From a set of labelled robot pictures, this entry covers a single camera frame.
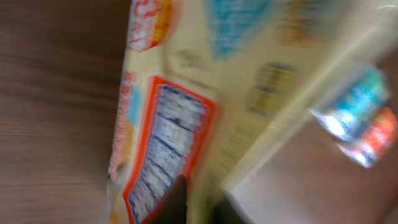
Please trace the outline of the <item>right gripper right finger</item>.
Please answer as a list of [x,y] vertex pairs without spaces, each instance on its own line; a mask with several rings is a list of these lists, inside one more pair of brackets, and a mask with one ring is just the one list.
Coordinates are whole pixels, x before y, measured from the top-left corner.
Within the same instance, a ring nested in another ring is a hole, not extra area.
[[243,211],[228,198],[213,209],[213,224],[247,224]]

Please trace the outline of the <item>green tissue pack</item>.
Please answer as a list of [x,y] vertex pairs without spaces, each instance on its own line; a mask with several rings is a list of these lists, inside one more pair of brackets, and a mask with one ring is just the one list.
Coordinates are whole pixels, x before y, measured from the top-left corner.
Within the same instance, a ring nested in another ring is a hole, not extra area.
[[311,110],[311,113],[334,137],[350,142],[389,97],[384,74],[376,67],[366,67],[334,102],[322,110]]

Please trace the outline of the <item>yellow snack bag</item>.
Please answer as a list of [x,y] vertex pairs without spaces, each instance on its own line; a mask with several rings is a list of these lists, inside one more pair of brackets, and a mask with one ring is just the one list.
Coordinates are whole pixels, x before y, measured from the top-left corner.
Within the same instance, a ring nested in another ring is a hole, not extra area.
[[396,1],[132,0],[110,223],[152,223],[179,175],[205,223],[397,39]]

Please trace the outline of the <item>orange small carton box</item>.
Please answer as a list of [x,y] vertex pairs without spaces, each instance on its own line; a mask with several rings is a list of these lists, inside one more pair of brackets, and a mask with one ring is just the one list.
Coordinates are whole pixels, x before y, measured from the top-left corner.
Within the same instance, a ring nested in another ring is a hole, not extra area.
[[352,161],[369,168],[387,153],[396,137],[397,118],[389,107],[385,107],[357,138],[336,145]]

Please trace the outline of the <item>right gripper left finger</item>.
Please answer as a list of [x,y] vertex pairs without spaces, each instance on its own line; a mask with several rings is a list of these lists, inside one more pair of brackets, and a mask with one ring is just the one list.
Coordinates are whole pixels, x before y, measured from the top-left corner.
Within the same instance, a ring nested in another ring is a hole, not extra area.
[[187,181],[179,175],[173,189],[165,199],[153,224],[186,224],[187,220]]

